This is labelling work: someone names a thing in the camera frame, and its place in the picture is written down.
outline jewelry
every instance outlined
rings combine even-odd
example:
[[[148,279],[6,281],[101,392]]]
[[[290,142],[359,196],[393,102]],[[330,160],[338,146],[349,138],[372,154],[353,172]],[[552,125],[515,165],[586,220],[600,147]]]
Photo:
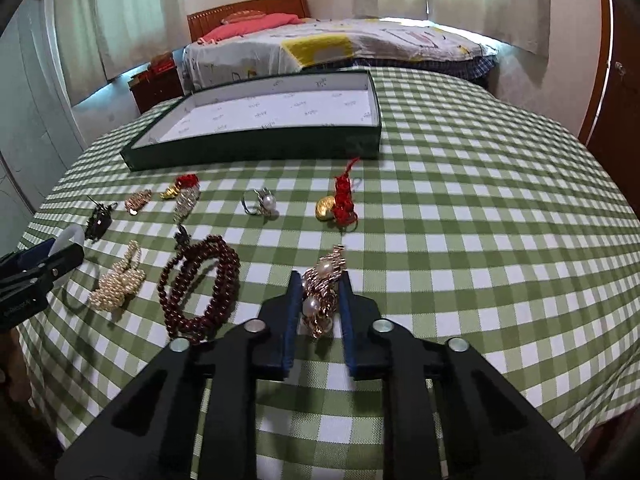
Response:
[[[174,184],[171,184],[167,187],[165,192],[160,194],[160,198],[162,198],[162,200],[171,200],[172,198],[176,198],[181,189],[197,186],[199,182],[198,176],[195,173],[181,175],[175,179]]]
[[[99,240],[102,235],[105,234],[109,226],[111,225],[111,211],[118,205],[117,202],[109,204],[107,207],[104,204],[98,204],[93,198],[88,196],[89,200],[95,204],[94,212],[86,222],[86,229],[84,230],[84,236],[89,239]]]
[[[276,212],[276,197],[267,188],[254,189],[254,193],[258,196],[257,206],[250,210],[244,201],[244,193],[242,194],[242,207],[248,215],[262,215],[267,218]]]
[[[180,190],[178,198],[175,199],[174,222],[181,224],[189,216],[200,197],[200,185],[186,187]]]
[[[113,272],[100,277],[98,289],[89,295],[89,302],[95,310],[112,312],[124,303],[127,294],[136,294],[145,280],[144,270],[140,264],[140,244],[132,240],[127,246],[124,257],[111,266]]]
[[[151,190],[145,189],[134,193],[124,201],[124,207],[129,214],[135,216],[151,200]]]
[[[180,189],[175,184],[171,184],[165,192],[160,193],[160,198],[162,200],[171,200],[177,197],[178,193],[180,193]]]
[[[318,260],[315,267],[302,275],[302,321],[314,339],[331,331],[338,309],[338,279],[347,262],[342,257],[343,245]]]
[[[195,173],[187,173],[175,179],[175,185],[178,189],[197,186],[199,183],[200,181]]]
[[[332,212],[338,227],[347,227],[358,220],[358,215],[353,210],[353,200],[351,199],[351,184],[349,182],[349,172],[353,165],[360,160],[360,157],[351,159],[344,170],[344,173],[335,177],[335,204]]]
[[[174,235],[175,247],[174,250],[179,251],[182,248],[187,248],[191,244],[191,236],[184,228],[182,224],[178,224],[178,232]]]
[[[169,272],[184,258],[180,273],[174,279],[169,294],[164,288],[169,279]],[[187,319],[178,310],[178,304],[188,286],[195,279],[202,263],[211,258],[218,258],[218,273],[213,292],[204,316]],[[159,303],[164,310],[164,324],[171,339],[178,337],[178,332],[186,336],[192,343],[201,342],[205,336],[220,328],[229,313],[232,301],[238,293],[238,276],[240,274],[240,258],[221,236],[208,236],[205,240],[193,245],[183,246],[162,269],[158,281]]]
[[[332,209],[335,206],[335,197],[325,196],[316,202],[316,218],[324,222],[325,220],[331,220],[334,217]]]

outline wooden door frame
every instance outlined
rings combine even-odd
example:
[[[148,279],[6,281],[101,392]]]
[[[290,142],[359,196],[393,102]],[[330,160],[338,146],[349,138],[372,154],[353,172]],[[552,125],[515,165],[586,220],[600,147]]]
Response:
[[[597,122],[597,115],[604,100],[606,92],[607,75],[609,73],[609,59],[613,45],[611,44],[611,32],[613,23],[611,21],[611,0],[600,0],[602,26],[600,32],[600,55],[598,56],[598,68],[596,78],[593,83],[593,92],[589,101],[587,113],[582,122],[578,140],[584,145],[587,144],[592,131]]]

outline pearl ring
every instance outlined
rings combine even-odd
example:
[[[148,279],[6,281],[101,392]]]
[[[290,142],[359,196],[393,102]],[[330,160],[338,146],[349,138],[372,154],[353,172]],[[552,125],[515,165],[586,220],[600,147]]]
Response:
[[[258,196],[257,206],[249,209],[244,201],[244,194],[242,194],[242,207],[248,215],[262,215],[267,218],[274,215],[276,212],[276,197],[267,188],[254,189],[254,193]]]

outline door knob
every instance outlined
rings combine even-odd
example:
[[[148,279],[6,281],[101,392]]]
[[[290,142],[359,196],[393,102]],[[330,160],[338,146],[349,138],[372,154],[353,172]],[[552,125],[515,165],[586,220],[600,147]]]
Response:
[[[620,74],[620,77],[623,78],[626,74],[626,68],[625,66],[620,63],[619,61],[616,62],[615,64],[616,70],[618,71],[618,73]]]

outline black brooch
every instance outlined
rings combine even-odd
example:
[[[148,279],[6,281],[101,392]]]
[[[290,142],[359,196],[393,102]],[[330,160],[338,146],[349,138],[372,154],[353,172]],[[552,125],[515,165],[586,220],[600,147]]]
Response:
[[[111,211],[118,205],[117,202],[109,204],[107,207],[104,204],[98,204],[93,198],[89,197],[89,200],[95,204],[94,212],[86,223],[86,229],[84,230],[84,237],[96,241],[102,238],[109,226],[111,225]]]
[[[182,224],[178,224],[178,232],[174,235],[175,238],[175,250],[183,250],[189,247],[191,244],[191,236],[184,228]]]

